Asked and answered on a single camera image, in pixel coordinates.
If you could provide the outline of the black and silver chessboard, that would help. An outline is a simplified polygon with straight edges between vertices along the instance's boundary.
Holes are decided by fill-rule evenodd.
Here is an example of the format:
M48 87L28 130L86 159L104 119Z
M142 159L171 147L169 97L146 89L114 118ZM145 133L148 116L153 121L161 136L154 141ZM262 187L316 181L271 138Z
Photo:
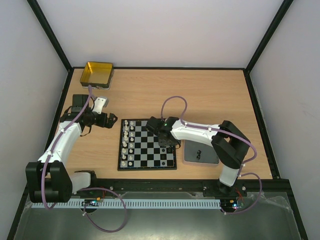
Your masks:
M146 129L147 119L122 119L118 171L176 170L175 147L161 147L156 135Z

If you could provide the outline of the pink tin with chess pieces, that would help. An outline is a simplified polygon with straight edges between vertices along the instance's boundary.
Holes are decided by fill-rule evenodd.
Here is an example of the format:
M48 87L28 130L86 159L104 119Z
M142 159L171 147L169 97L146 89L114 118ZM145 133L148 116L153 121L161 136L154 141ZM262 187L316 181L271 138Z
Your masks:
M215 166L220 163L212 146L185 140L183 145L183 163L200 166Z

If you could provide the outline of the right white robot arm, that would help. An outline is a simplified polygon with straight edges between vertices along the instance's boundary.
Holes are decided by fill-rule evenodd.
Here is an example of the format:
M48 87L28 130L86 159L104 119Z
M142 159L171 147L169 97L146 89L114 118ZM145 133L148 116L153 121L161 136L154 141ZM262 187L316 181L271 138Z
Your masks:
M235 182L251 142L230 121L205 125L186 122L178 117L166 120L150 117L146 129L158 137L161 147L177 146L181 141L192 141L212 147L223 168L218 179L218 191L229 196L236 189Z

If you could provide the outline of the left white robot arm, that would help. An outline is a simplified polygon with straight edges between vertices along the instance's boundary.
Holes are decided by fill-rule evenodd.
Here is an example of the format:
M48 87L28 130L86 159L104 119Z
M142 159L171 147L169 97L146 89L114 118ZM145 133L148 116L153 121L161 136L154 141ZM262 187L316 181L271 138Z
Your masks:
M103 112L107 97L75 94L72 105L59 119L58 130L44 154L25 168L29 198L32 203L66 203L72 194L91 186L95 178L92 170L80 170L69 175L67 160L77 139L86 127L110 129L118 118Z

